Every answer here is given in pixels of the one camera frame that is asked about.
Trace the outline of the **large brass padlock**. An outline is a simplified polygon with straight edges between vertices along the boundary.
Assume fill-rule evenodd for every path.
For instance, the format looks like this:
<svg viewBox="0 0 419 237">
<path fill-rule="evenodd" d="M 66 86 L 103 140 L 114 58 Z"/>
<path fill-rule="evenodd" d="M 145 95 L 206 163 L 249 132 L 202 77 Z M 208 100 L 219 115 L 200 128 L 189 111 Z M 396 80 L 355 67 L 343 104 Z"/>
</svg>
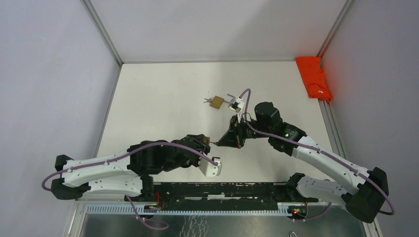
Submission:
<svg viewBox="0 0 419 237">
<path fill-rule="evenodd" d="M 213 101 L 209 103 L 209 106 L 214 109 L 221 109 L 222 106 L 228 107 L 230 100 L 233 98 L 233 95 L 227 94 L 227 99 L 220 96 L 214 96 Z"/>
</svg>

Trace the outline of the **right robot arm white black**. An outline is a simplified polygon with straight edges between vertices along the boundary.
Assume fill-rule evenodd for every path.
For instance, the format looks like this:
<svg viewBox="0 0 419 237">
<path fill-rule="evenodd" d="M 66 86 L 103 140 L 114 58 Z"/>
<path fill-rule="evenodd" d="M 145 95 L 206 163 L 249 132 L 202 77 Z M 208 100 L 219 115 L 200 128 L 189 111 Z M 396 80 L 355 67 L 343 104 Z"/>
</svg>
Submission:
<svg viewBox="0 0 419 237">
<path fill-rule="evenodd" d="M 271 102 L 255 106 L 255 119 L 235 115 L 226 133 L 215 143 L 219 147 L 242 148 L 247 139 L 267 138 L 269 145 L 320 170 L 332 182 L 295 174 L 286 186 L 291 201 L 317 198 L 344 207 L 356 219 L 372 223 L 388 200 L 387 174 L 375 167 L 367 169 L 325 149 L 300 128 L 284 122 Z"/>
</svg>

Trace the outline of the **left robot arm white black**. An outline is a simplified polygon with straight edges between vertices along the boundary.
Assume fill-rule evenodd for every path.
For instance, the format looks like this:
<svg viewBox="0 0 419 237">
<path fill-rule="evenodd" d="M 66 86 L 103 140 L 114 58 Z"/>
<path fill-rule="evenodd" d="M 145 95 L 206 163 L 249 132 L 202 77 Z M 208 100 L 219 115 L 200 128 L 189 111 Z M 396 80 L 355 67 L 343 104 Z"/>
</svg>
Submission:
<svg viewBox="0 0 419 237">
<path fill-rule="evenodd" d="M 209 152 L 209 142 L 200 134 L 171 142 L 143 141 L 105 157 L 75 160 L 59 155 L 54 165 L 56 172 L 43 180 L 42 188 L 60 200 L 96 193 L 150 201 L 155 196 L 153 175 L 191 166 L 206 177 L 219 175 L 221 161 L 209 158 Z"/>
</svg>

